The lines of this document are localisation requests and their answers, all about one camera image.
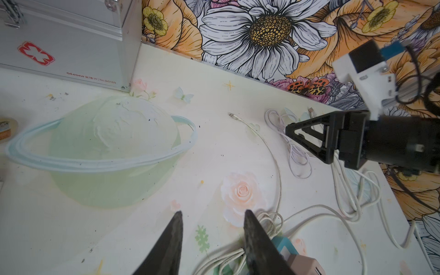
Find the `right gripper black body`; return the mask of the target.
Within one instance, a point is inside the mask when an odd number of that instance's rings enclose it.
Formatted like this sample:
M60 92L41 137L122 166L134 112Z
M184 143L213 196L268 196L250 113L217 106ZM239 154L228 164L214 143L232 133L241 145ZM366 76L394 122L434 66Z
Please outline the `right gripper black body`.
M338 130L338 158L345 168L360 169L366 159L363 156L364 136L369 127L370 113L367 111L343 112L342 128Z

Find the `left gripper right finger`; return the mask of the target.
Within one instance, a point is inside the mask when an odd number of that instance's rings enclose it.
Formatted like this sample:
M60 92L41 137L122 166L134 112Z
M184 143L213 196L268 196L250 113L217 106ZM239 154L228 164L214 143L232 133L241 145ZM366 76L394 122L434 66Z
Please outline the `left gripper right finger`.
M294 275L251 210L245 212L244 233L250 275Z

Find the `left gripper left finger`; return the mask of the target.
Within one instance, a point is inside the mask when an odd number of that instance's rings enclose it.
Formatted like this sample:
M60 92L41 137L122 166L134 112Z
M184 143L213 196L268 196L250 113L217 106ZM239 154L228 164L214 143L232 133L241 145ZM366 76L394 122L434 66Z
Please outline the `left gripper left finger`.
M133 275L177 275L183 241L182 212L176 212Z

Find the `pink usb charger block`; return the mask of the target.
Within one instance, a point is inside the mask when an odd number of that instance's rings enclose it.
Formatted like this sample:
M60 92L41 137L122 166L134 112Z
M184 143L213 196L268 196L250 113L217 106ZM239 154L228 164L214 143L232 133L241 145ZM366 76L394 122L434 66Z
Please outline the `pink usb charger block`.
M287 263L296 275L326 275L323 267L314 258L291 254Z

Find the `teal power strip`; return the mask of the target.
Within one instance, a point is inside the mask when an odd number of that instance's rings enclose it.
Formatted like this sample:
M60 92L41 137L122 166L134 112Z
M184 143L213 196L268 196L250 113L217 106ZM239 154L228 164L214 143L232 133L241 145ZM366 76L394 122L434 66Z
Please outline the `teal power strip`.
M272 243L285 261L288 261L291 255L299 255L291 240L287 237L276 236L272 239Z

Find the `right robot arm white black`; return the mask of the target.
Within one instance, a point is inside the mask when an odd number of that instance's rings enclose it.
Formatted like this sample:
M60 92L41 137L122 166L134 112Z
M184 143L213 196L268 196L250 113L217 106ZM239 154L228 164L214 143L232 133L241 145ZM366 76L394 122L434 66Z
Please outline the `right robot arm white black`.
M386 116L383 102L398 98L395 75L387 73L386 61L404 50L417 57L410 46L396 42L380 48L369 41L333 63L339 81L355 84L367 106L365 111L335 111L292 123L286 136L326 164L335 159L346 168L358 170L367 161L398 166L404 175L440 171L440 108L430 95L440 86L440 77L415 74L417 98L423 100L432 118Z

